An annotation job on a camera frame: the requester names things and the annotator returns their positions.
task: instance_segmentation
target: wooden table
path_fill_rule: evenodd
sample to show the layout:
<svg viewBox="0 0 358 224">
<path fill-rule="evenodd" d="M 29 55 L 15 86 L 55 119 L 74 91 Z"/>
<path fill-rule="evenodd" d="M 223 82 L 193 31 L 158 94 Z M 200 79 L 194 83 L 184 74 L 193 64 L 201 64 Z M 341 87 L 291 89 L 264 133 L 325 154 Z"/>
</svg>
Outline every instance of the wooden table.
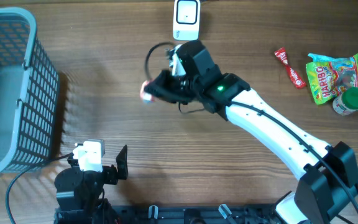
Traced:
<svg viewBox="0 0 358 224">
<path fill-rule="evenodd" d="M 272 203 L 296 189 L 297 181 L 275 155 L 218 115 L 181 115 L 177 105 L 145 105 L 139 99 L 146 53 L 172 40 L 172 2 L 20 7 L 36 16 L 38 37 L 60 71 L 56 139 L 61 137 L 62 154 L 75 142 L 104 139 L 108 165 L 115 164 L 123 145 L 129 147 L 129 179 L 104 186 L 113 205 Z M 308 53 L 358 53 L 358 3 L 211 1 L 203 3 L 201 13 L 200 39 L 223 72 L 242 77 L 317 138 L 345 141 L 358 161 L 358 112 L 342 117 L 329 103 L 315 105 L 310 89 L 295 89 L 273 55 L 285 47 L 293 68 L 307 80 Z M 168 66 L 163 54 L 156 52 L 150 61 L 153 75 Z M 61 161 L 18 180 L 11 192 L 17 223 L 52 222 L 58 207 L 53 180 L 67 167 Z M 0 175 L 0 223 L 9 221 L 4 196 L 12 177 Z M 358 223 L 351 205 L 341 214 Z"/>
</svg>

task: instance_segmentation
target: green lid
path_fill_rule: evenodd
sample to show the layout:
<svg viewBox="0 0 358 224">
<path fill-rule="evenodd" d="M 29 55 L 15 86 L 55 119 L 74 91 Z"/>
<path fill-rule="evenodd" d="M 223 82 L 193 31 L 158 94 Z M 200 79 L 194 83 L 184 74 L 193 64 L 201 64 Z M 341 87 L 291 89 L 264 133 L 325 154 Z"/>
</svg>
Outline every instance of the green lid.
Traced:
<svg viewBox="0 0 358 224">
<path fill-rule="evenodd" d="M 352 110 L 358 110 L 358 88 L 352 87 L 346 90 L 342 95 L 342 102 Z"/>
</svg>

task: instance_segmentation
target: plastic basket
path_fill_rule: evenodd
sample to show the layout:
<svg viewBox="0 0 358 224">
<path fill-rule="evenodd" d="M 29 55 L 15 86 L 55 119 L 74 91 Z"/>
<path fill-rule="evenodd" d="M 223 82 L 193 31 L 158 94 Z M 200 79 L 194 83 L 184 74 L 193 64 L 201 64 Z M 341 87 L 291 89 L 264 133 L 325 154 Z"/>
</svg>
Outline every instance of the plastic basket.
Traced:
<svg viewBox="0 0 358 224">
<path fill-rule="evenodd" d="M 58 73 L 37 39 L 34 16 L 1 8 L 0 172 L 49 159 L 58 90 Z"/>
</svg>

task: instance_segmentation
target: bottle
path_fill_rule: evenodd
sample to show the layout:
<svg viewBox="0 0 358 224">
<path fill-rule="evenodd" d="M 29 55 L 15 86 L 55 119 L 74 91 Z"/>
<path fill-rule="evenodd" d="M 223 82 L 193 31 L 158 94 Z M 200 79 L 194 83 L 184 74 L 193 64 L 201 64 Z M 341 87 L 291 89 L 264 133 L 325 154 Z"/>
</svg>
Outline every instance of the bottle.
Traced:
<svg viewBox="0 0 358 224">
<path fill-rule="evenodd" d="M 334 111 L 340 115 L 349 115 L 358 110 L 358 88 L 352 87 L 335 98 Z"/>
</svg>

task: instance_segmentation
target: green candy bag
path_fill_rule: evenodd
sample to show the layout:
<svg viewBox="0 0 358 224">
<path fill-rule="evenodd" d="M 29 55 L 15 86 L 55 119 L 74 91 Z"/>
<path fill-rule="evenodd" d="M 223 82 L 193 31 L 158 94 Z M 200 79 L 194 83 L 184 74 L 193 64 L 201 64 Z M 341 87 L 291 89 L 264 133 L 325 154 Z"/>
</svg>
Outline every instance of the green candy bag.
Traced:
<svg viewBox="0 0 358 224">
<path fill-rule="evenodd" d="M 313 62 L 306 64 L 311 94 L 317 105 L 358 87 L 358 54 L 350 58 L 331 58 L 309 54 Z"/>
</svg>

